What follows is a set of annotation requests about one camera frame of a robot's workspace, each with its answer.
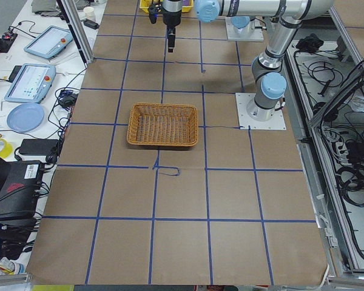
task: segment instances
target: white label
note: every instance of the white label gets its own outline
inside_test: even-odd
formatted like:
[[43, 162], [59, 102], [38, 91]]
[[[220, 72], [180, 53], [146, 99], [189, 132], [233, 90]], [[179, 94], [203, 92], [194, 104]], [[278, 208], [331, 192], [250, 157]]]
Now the white label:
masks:
[[38, 172], [38, 165], [28, 165], [24, 179], [35, 179]]

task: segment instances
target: brown basket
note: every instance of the brown basket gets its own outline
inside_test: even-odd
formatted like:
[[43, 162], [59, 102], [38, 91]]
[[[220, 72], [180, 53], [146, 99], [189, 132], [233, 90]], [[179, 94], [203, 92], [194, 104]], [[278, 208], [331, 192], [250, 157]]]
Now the brown basket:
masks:
[[127, 141], [141, 146], [192, 147], [198, 142], [197, 109], [192, 105], [136, 103]]

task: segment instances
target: black laptop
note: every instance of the black laptop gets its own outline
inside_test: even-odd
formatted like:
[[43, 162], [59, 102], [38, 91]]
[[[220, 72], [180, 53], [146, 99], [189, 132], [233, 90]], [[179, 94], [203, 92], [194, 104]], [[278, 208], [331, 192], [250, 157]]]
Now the black laptop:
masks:
[[6, 162], [0, 158], [0, 220], [31, 218], [43, 172], [41, 161]]

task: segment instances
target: white cup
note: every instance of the white cup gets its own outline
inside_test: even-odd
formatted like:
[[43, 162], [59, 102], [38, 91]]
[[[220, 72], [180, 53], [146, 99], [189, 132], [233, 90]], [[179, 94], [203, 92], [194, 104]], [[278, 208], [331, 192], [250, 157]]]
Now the white cup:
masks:
[[91, 21], [96, 21], [95, 9], [91, 6], [85, 7], [84, 12], [86, 15], [86, 19]]

